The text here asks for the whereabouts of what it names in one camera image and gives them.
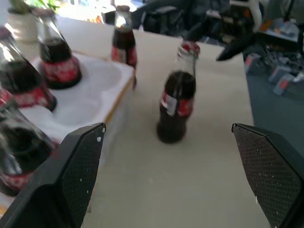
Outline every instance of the bottle neck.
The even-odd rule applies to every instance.
[[[40,43],[64,40],[54,17],[39,18],[38,21],[38,39]]]
[[[116,11],[115,29],[120,31],[130,31],[132,29],[132,20],[130,12]]]
[[[175,70],[189,73],[195,77],[196,61],[197,57],[195,55],[178,53],[178,58],[175,63]]]
[[[5,70],[5,67],[10,62],[25,63],[25,59],[15,45],[15,42],[11,38],[7,38],[0,41],[0,70]]]

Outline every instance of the desk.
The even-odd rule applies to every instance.
[[[108,56],[113,27],[59,18],[72,49]],[[197,94],[182,142],[156,136],[159,98],[181,40],[135,32],[138,87],[129,118],[99,170],[84,228],[269,228],[246,180],[233,123],[253,124],[241,56],[217,63],[200,44]],[[22,46],[27,58],[37,46]]]

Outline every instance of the white tray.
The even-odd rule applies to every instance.
[[[75,56],[83,78],[72,88],[51,90],[57,98],[54,112],[41,106],[21,109],[37,127],[59,140],[79,127],[109,123],[124,95],[132,89],[133,68],[81,54]],[[39,62],[37,58],[32,64],[38,68]]]

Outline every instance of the soda bottle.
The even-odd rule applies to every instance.
[[[0,83],[11,92],[20,107],[40,105],[53,111],[57,100],[46,87],[44,78],[21,55],[12,34],[0,27]]]
[[[33,10],[38,20],[38,39],[40,48],[40,73],[52,89],[65,89],[76,85],[82,77],[78,59],[61,35],[55,12],[52,9]]]
[[[115,30],[112,44],[112,60],[125,63],[136,69],[136,43],[132,30],[132,20],[129,6],[117,6],[115,15]],[[134,75],[133,88],[137,80]]]
[[[17,194],[56,148],[19,110],[13,95],[0,90],[0,181]]]
[[[194,42],[184,41],[178,49],[176,68],[169,74],[160,101],[157,135],[164,143],[178,142],[186,133],[196,92],[195,67],[199,53],[199,46]]]

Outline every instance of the black cable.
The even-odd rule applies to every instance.
[[[291,0],[290,4],[289,4],[289,7],[288,7],[288,10],[285,14],[285,17],[284,17],[284,21],[289,21],[289,16],[290,16],[290,13],[291,13],[291,10],[294,6],[294,3],[295,3],[295,0]]]

